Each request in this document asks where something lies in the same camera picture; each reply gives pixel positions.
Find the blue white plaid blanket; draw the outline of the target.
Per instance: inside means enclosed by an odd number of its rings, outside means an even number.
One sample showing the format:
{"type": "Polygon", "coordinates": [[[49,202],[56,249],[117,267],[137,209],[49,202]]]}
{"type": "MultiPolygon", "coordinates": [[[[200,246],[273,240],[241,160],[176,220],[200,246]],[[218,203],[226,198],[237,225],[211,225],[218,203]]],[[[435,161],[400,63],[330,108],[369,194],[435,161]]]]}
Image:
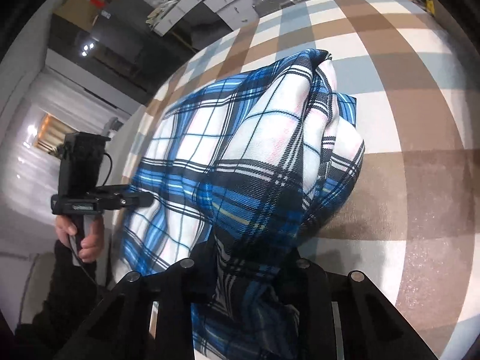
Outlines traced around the blue white plaid blanket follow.
{"type": "Polygon", "coordinates": [[[299,312],[272,280],[287,254],[343,206],[362,167],[356,100],[329,52],[304,49],[218,80],[169,106],[130,189],[112,274],[152,275],[213,240],[212,301],[192,309],[193,345],[213,359],[294,359],[299,312]]]}

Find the black wardrobe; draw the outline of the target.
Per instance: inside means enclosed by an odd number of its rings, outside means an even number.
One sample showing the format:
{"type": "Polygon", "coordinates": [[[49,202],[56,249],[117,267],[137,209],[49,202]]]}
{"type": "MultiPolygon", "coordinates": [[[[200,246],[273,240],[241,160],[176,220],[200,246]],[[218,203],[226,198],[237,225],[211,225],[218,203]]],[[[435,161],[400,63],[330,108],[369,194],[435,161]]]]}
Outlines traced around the black wardrobe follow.
{"type": "Polygon", "coordinates": [[[151,12],[143,0],[112,0],[101,10],[67,0],[52,14],[48,47],[145,104],[193,56],[174,35],[151,30],[151,12]]]}

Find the white dressing table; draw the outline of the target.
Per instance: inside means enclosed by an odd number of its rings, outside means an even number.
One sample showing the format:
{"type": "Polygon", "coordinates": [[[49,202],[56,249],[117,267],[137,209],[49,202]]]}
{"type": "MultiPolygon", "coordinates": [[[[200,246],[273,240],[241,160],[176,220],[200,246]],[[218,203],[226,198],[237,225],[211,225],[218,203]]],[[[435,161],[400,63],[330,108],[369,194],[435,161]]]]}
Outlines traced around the white dressing table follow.
{"type": "Polygon", "coordinates": [[[230,29],[237,30],[258,20],[254,5],[257,0],[176,0],[160,12],[152,29],[160,36],[166,35],[181,20],[189,18],[199,24],[222,20],[230,29]]]}

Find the checked bed sheet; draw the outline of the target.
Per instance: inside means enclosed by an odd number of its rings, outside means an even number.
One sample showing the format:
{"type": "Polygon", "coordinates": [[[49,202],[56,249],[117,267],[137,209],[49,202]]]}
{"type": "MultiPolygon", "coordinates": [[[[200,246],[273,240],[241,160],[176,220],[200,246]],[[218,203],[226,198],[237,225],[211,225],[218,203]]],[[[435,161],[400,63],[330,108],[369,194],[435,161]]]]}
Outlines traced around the checked bed sheet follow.
{"type": "Polygon", "coordinates": [[[301,252],[363,271],[440,359],[479,335],[479,61],[408,0],[310,0],[202,49],[112,143],[114,182],[162,110],[214,80],[328,50],[365,143],[351,197],[301,252]]]}

